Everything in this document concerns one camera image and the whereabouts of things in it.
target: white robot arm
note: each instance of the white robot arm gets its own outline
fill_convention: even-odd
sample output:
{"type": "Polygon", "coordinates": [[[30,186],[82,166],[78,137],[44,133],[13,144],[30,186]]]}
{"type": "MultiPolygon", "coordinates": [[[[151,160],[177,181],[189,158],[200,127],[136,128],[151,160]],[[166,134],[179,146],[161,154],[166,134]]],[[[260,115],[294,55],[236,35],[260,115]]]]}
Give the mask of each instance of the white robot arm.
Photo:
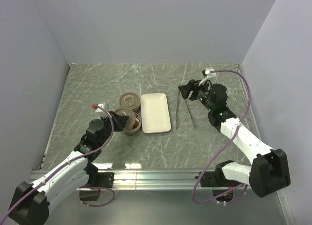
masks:
{"type": "Polygon", "coordinates": [[[210,80],[190,80],[187,85],[179,86],[183,99],[190,96],[190,100],[199,100],[209,111],[208,119],[213,127],[242,150],[251,163],[250,166],[226,161],[216,166],[214,173],[205,172],[200,177],[201,186],[205,182],[217,182],[221,186],[229,185],[229,181],[237,181],[250,185],[259,197],[264,197],[290,184],[288,161],[285,152],[274,150],[260,141],[246,127],[236,115],[227,107],[226,87],[221,84],[212,84],[210,80]]]}
{"type": "Polygon", "coordinates": [[[113,132],[122,131],[129,119],[129,116],[120,116],[114,112],[109,112],[109,115],[110,118],[92,120],[74,150],[48,174],[31,184],[22,182],[18,185],[10,205],[11,219],[20,225],[43,225],[51,211],[77,188],[99,186],[102,179],[92,162],[99,156],[100,149],[109,141],[113,132]]]}

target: gray wall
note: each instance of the gray wall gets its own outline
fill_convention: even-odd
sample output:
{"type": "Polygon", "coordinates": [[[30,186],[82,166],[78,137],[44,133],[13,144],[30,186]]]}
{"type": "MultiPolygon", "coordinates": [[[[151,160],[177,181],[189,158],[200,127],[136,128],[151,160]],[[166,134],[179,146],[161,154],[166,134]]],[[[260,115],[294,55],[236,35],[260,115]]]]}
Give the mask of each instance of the gray wall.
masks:
{"type": "Polygon", "coordinates": [[[0,0],[0,217],[41,162],[68,71],[33,0],[0,0]]]}
{"type": "Polygon", "coordinates": [[[241,63],[275,0],[34,0],[72,63],[241,63]]]}
{"type": "Polygon", "coordinates": [[[298,225],[312,224],[312,0],[276,0],[243,61],[260,133],[288,155],[298,225]]]}

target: round container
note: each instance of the round container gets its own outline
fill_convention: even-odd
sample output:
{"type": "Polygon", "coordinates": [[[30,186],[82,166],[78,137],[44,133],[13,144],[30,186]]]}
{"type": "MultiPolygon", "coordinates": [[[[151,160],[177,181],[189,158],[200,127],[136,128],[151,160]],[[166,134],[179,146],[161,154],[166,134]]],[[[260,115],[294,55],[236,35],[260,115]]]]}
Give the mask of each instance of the round container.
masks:
{"type": "Polygon", "coordinates": [[[142,127],[141,117],[137,113],[135,113],[135,114],[136,114],[136,122],[133,125],[133,129],[132,130],[124,130],[124,132],[128,135],[134,135],[134,134],[138,133],[142,127]]]}
{"type": "Polygon", "coordinates": [[[138,112],[140,110],[140,98],[135,93],[125,93],[119,98],[119,104],[121,107],[128,108],[133,112],[138,112]]]}
{"type": "Polygon", "coordinates": [[[124,127],[124,130],[132,130],[133,129],[133,125],[135,124],[136,121],[136,115],[135,113],[128,109],[128,108],[118,108],[117,110],[115,110],[115,113],[118,115],[127,115],[129,116],[129,119],[124,127]]]}

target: gray marble surface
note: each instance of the gray marble surface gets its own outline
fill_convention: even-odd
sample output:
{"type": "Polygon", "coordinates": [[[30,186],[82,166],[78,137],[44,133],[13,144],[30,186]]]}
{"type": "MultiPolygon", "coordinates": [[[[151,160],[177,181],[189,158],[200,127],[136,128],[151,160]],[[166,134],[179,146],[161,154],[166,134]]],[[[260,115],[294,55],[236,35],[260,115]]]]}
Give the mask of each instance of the gray marble surface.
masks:
{"type": "MultiPolygon", "coordinates": [[[[233,64],[73,64],[69,71],[55,127],[43,164],[52,169],[60,163],[80,141],[92,119],[97,118],[92,103],[106,100],[110,110],[119,108],[119,96],[125,92],[138,95],[165,93],[167,95],[172,130],[162,134],[134,136],[115,133],[111,142],[95,160],[100,169],[163,169],[202,168],[228,138],[213,128],[207,118],[207,110],[198,101],[187,101],[194,117],[192,126],[186,105],[180,97],[178,129],[176,129],[177,86],[190,79],[201,79],[201,71],[214,66],[216,70],[234,69],[233,64]]],[[[241,116],[246,100],[238,76],[219,73],[212,83],[227,86],[228,106],[241,116]]],[[[251,117],[244,125],[255,133],[251,117]]],[[[231,144],[213,162],[212,166],[235,160],[249,164],[245,155],[231,144]]]]}

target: white tray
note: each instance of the white tray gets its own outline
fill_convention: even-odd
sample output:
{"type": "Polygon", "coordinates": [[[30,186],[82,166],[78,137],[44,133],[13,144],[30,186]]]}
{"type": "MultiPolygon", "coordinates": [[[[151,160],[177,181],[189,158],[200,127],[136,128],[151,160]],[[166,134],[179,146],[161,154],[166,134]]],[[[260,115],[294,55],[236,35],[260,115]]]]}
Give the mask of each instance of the white tray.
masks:
{"type": "Polygon", "coordinates": [[[171,130],[167,96],[163,93],[141,95],[142,128],[145,133],[171,130]]]}

